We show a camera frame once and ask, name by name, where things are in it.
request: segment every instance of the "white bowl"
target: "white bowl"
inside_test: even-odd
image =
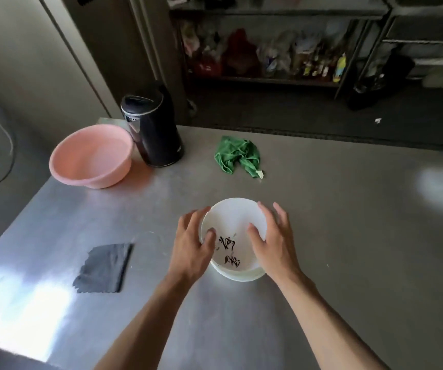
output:
[[[210,228],[216,230],[212,266],[225,277],[248,282],[265,274],[252,250],[247,226],[254,224],[266,238],[266,218],[255,201],[230,198],[220,201],[206,213],[200,229],[204,239]]]

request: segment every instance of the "green cloth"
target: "green cloth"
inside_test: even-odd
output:
[[[262,170],[259,169],[261,162],[259,151],[254,143],[249,140],[222,136],[214,159],[225,173],[233,174],[233,164],[239,160],[243,168],[252,177],[264,177]]]

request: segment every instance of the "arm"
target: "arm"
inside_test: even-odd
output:
[[[277,203],[273,206],[278,223],[259,203],[266,216],[266,240],[262,241],[253,225],[249,225],[248,234],[259,263],[292,307],[321,370],[387,369],[300,270],[288,214]]]
[[[189,289],[206,271],[216,234],[210,229],[204,244],[198,228],[205,208],[178,221],[168,273],[141,311],[113,342],[95,370],[155,370],[160,362],[177,311]]]

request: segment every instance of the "gray cloth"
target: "gray cloth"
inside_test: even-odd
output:
[[[131,250],[132,244],[128,243],[91,249],[78,277],[72,283],[77,293],[119,292]]]

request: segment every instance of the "finger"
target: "finger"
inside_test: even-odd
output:
[[[288,213],[278,204],[277,202],[273,203],[273,207],[278,213],[278,217],[280,218],[280,224],[283,228],[290,227],[290,220],[288,218]]]
[[[204,209],[196,210],[190,218],[190,222],[189,225],[187,226],[187,229],[190,231],[195,231],[197,233],[197,231],[199,231],[199,224],[201,223],[201,220],[204,218],[204,216],[210,209],[211,209],[210,206],[206,206]]]
[[[201,245],[202,249],[206,252],[207,255],[213,257],[214,253],[214,243],[216,241],[216,230],[214,228],[210,228],[206,236],[204,237],[204,243]]]
[[[195,211],[196,210],[190,211],[187,214],[184,214],[183,216],[181,216],[179,218],[177,231],[178,230],[184,230],[184,231],[187,230],[187,226],[189,225],[190,219]]]
[[[247,235],[249,235],[252,248],[254,249],[254,253],[257,255],[257,250],[264,246],[264,242],[259,235],[259,230],[253,224],[249,224],[247,227]]]
[[[266,217],[266,223],[268,225],[276,224],[275,217],[274,217],[273,213],[266,206],[264,206],[264,204],[261,201],[259,201],[257,203],[257,205],[262,210],[262,214],[264,214],[264,216]]]

